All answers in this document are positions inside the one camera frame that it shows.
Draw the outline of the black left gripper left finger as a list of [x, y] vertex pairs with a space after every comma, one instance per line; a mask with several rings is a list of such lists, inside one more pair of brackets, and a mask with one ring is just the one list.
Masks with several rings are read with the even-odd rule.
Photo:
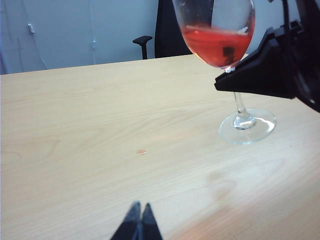
[[141, 240], [141, 204], [134, 201], [117, 230], [114, 232], [111, 240]]

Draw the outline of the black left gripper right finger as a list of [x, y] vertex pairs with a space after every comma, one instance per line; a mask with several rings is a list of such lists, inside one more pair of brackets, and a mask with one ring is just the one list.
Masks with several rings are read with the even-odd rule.
[[139, 240], [163, 240], [150, 203], [145, 205], [138, 225]]

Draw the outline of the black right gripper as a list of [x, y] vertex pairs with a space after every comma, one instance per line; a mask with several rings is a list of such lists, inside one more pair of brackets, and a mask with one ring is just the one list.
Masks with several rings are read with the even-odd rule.
[[268, 28], [256, 50], [230, 73], [215, 78], [218, 91], [297, 98], [320, 110], [320, 9], [314, 0], [298, 0], [299, 20], [282, 1], [283, 25]]

